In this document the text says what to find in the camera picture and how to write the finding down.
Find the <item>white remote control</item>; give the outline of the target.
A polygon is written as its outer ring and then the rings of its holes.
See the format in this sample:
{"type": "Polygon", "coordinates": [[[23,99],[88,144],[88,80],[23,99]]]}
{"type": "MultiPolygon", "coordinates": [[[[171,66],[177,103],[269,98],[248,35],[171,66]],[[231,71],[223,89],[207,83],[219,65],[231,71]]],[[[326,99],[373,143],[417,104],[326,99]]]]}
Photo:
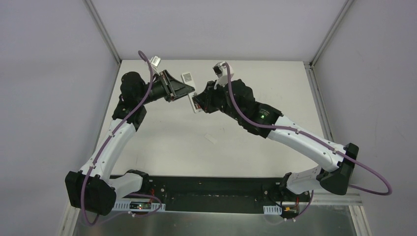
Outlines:
{"type": "MultiPolygon", "coordinates": [[[[193,80],[192,75],[191,75],[191,73],[190,73],[190,72],[185,72],[185,73],[182,73],[182,74],[181,74],[181,78],[182,78],[182,81],[183,81],[186,85],[189,85],[189,86],[191,86],[191,87],[193,87],[193,88],[196,88],[195,82],[194,82],[194,80],[193,80]]],[[[196,107],[196,105],[194,104],[194,101],[192,100],[192,96],[193,96],[193,95],[195,95],[195,94],[197,94],[195,91],[193,91],[193,92],[189,93],[189,94],[188,94],[188,98],[189,98],[189,101],[190,101],[191,107],[192,107],[192,109],[193,109],[193,112],[196,114],[196,113],[199,113],[200,111],[198,111],[198,110],[197,110],[197,107],[196,107]]]]}

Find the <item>white battery compartment cover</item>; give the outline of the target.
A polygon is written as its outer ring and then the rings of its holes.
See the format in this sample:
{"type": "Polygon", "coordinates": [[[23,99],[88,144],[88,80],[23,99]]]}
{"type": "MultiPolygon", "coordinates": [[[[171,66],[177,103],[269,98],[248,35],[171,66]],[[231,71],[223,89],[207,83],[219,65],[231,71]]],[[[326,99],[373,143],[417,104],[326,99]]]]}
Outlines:
{"type": "Polygon", "coordinates": [[[211,142],[212,144],[216,144],[217,143],[217,140],[212,136],[212,135],[210,135],[210,134],[208,134],[208,133],[206,133],[205,135],[204,135],[204,137],[209,141],[209,142],[211,142]]]}

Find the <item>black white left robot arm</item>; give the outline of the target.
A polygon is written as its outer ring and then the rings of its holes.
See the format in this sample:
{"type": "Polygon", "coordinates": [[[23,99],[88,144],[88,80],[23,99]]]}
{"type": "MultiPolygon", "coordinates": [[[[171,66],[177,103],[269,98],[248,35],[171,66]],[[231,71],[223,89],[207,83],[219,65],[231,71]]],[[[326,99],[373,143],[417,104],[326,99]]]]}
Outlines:
{"type": "Polygon", "coordinates": [[[65,177],[71,206],[103,216],[110,213],[116,200],[131,193],[138,199],[149,195],[150,186],[144,182],[148,174],[144,172],[129,170],[111,178],[122,150],[147,114],[145,105],[161,98],[173,102],[188,96],[195,91],[195,83],[190,73],[177,80],[167,70],[154,72],[145,83],[139,73],[131,71],[122,76],[120,91],[104,141],[79,171],[70,171],[65,177]]]}

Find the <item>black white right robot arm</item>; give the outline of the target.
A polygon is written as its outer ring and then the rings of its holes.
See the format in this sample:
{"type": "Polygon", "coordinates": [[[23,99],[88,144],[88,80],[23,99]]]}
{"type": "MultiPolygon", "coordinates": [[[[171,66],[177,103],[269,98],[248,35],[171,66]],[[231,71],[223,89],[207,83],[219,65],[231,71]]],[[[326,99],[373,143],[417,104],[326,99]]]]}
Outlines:
{"type": "Polygon", "coordinates": [[[247,132],[282,143],[317,163],[312,169],[285,174],[278,187],[281,199],[290,202],[316,189],[341,196],[347,193],[355,165],[344,156],[356,159],[358,146],[343,146],[311,134],[278,109],[256,101],[252,89],[242,80],[232,82],[232,91],[214,85],[214,81],[209,81],[204,91],[192,98],[203,112],[220,111],[247,132]]]}

